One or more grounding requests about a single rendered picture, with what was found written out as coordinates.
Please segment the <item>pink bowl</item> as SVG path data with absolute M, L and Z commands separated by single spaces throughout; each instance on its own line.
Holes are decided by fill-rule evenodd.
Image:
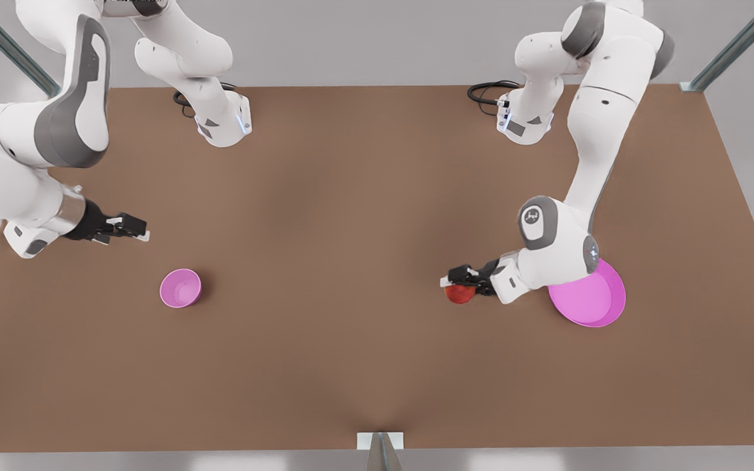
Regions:
M 184 308 L 195 304 L 202 293 L 202 282 L 196 271 L 181 268 L 165 275 L 160 283 L 159 296 L 164 305 Z

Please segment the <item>pink plate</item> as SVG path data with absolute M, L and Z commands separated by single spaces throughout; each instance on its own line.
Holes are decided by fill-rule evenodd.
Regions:
M 613 324 L 626 306 L 626 287 L 619 273 L 604 259 L 587 277 L 548 287 L 557 311 L 569 321 L 590 328 Z

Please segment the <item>silver frame post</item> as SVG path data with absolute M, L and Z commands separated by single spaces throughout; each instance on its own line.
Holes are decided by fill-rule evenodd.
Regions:
M 366 471 L 403 471 L 397 455 L 404 449 L 403 432 L 358 432 L 357 450 L 367 450 Z
M 0 52 L 48 98 L 61 92 L 60 85 L 1 26 Z
M 680 82 L 679 89 L 683 93 L 705 92 L 753 44 L 754 17 L 692 80 Z

